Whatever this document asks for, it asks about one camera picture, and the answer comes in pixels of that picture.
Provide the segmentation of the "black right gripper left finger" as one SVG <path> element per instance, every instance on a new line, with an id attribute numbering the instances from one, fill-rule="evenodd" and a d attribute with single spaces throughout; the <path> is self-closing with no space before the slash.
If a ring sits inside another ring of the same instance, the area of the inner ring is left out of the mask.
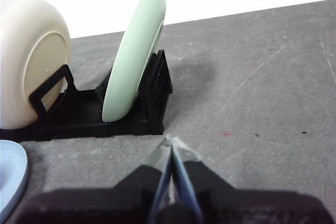
<path id="1" fill-rule="evenodd" d="M 113 187 L 113 223 L 155 223 L 166 196 L 171 171 L 171 136 L 133 172 Z"/>

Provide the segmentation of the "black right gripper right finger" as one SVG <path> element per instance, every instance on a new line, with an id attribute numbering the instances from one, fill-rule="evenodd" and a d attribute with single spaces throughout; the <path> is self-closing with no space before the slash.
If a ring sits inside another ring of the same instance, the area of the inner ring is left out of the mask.
<path id="1" fill-rule="evenodd" d="M 171 143 L 175 199 L 192 212 L 196 223 L 212 223 L 215 195 L 234 191 L 234 187 L 208 168 L 200 154 L 180 138 L 173 137 Z"/>

